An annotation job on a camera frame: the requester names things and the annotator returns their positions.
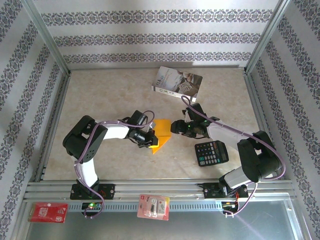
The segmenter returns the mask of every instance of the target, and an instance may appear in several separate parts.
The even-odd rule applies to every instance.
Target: book cover
[[[195,102],[202,78],[202,76],[196,74],[181,72],[173,68],[161,66],[151,89],[155,92],[168,94],[178,98],[185,95],[192,102]]]

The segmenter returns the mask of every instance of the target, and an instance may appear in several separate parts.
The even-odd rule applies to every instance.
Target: marble surface
[[[179,68],[203,76],[197,102],[208,116],[240,130],[258,130],[246,84],[239,68]],[[183,119],[186,108],[178,97],[151,90],[158,68],[73,71],[49,156],[45,180],[74,180],[73,161],[62,142],[84,115],[96,120],[130,117],[152,110],[157,119]],[[229,162],[199,167],[194,145],[209,139],[172,134],[154,155],[128,139],[104,140],[94,157],[101,180],[219,178],[240,166],[238,152],[228,147]]]

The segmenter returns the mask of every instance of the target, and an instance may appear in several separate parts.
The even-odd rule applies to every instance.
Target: calculator
[[[200,167],[223,164],[229,161],[226,145],[222,141],[209,141],[194,145]]]

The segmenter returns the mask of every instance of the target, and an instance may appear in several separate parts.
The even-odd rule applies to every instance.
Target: patterned wallpaper
[[[320,239],[319,17],[320,0],[293,0],[251,73],[312,239]]]
[[[244,67],[277,2],[34,1],[72,70],[163,62]]]
[[[0,0],[0,240],[44,151],[62,71],[19,0]]]

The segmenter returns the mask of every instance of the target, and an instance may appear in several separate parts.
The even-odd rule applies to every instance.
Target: yellow block
[[[150,146],[152,154],[155,154],[171,138],[171,121],[170,119],[155,119],[154,131],[158,138],[158,146]]]

